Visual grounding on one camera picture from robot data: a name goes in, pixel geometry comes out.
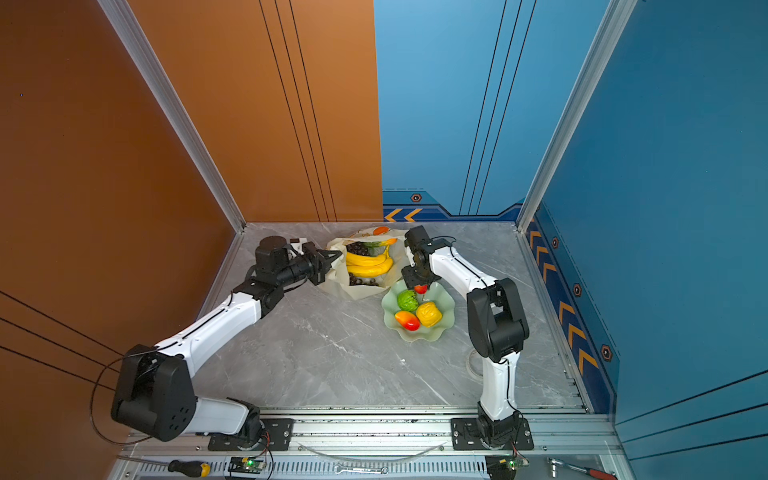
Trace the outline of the cream plastic bag orange print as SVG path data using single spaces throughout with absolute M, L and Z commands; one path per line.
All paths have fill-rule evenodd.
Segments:
M 371 227 L 352 236 L 329 241 L 327 250 L 337 250 L 320 288 L 343 300 L 360 300 L 386 292 L 402 279 L 410 264 L 405 245 L 406 230 Z

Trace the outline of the dark purple grape bunch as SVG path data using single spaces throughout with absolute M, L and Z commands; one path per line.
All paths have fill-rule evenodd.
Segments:
M 349 285 L 350 286 L 378 286 L 379 285 L 379 278 L 373 277 L 373 278 L 361 278 L 356 277 L 352 274 L 349 275 Z

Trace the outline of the yellow banana bunch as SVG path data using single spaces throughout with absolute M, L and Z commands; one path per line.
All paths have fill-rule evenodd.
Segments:
M 346 267 L 349 274 L 361 278 L 379 277 L 388 273 L 394 260 L 390 256 L 390 246 L 371 248 L 372 256 L 349 255 L 346 250 Z

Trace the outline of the yellow ridged starfruit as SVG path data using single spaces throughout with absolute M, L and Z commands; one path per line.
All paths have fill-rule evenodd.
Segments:
M 429 301 L 419 305 L 416 317 L 423 327 L 432 328 L 441 322 L 443 314 L 435 302 Z

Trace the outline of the green orange papaya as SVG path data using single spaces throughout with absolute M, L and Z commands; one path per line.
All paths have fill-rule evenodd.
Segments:
M 365 242 L 366 247 L 368 248 L 384 248 L 387 246 L 391 246 L 395 244 L 398 241 L 398 238 L 388 238 L 385 240 L 379 240 L 379 241 L 373 241 L 373 242 Z

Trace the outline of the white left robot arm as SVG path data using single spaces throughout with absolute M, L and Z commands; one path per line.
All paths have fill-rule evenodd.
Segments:
M 284 237 L 262 239 L 242 283 L 210 313 L 154 346 L 137 345 L 121 361 L 113 421 L 170 441 L 182 434 L 229 437 L 241 447 L 264 434 L 258 407 L 197 395 L 192 379 L 230 340 L 268 315 L 289 291 L 324 282 L 342 253 Z

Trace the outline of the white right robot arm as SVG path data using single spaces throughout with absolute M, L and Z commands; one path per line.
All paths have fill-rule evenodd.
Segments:
M 455 240 L 431 237 L 424 227 L 405 233 L 409 263 L 402 268 L 407 287 L 431 287 L 446 281 L 466 300 L 468 334 L 482 358 L 483 390 L 476 425 L 490 449 L 530 451 L 534 448 L 528 420 L 515 400 L 516 368 L 530 337 L 516 283 L 495 278 L 464 259 Z

